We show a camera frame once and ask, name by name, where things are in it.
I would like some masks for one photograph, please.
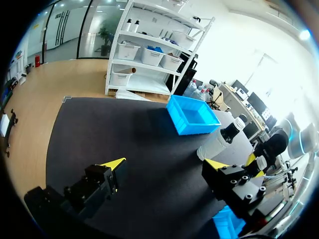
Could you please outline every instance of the table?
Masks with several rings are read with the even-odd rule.
[[[219,89],[223,92],[224,102],[231,108],[230,112],[234,117],[244,114],[248,119],[245,125],[250,123],[255,124],[257,130],[251,137],[249,137],[249,140],[253,140],[257,135],[265,130],[263,123],[260,122],[260,120],[257,119],[257,117],[246,107],[247,102],[241,101],[227,84],[221,83]]]
[[[225,203],[215,199],[202,178],[195,153],[211,135],[179,136],[165,107],[124,99],[67,100],[50,138],[46,184],[62,193],[90,164],[125,157],[125,186],[87,224],[125,239],[195,238],[209,225],[207,238],[217,237],[211,218]],[[222,126],[234,120],[230,113],[215,113]],[[251,151],[240,132],[216,160],[242,164]]]

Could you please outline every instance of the paper roll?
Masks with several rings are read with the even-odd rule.
[[[132,74],[136,72],[136,68],[129,68],[126,70],[118,71],[116,73],[122,73],[122,74]]]

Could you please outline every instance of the glass door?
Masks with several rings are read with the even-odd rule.
[[[42,62],[42,45],[43,33],[48,21],[49,13],[53,6],[48,6],[45,10],[38,14],[29,27],[28,34],[28,49],[27,49],[27,62],[34,64],[36,55],[40,55],[40,62]]]
[[[57,2],[45,35],[45,62],[76,59],[82,22],[90,0]]]
[[[109,58],[126,4],[116,0],[92,1],[82,30],[79,58]]]

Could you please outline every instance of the blue box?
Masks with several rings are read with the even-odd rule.
[[[204,101],[172,95],[166,108],[179,135],[212,133],[221,126]]]
[[[238,219],[229,206],[225,206],[213,217],[220,239],[236,239],[245,226],[243,219]]]

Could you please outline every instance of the ceiling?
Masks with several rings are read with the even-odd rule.
[[[267,22],[299,41],[307,49],[307,43],[299,39],[306,27],[283,0],[221,0],[229,12],[250,16]]]

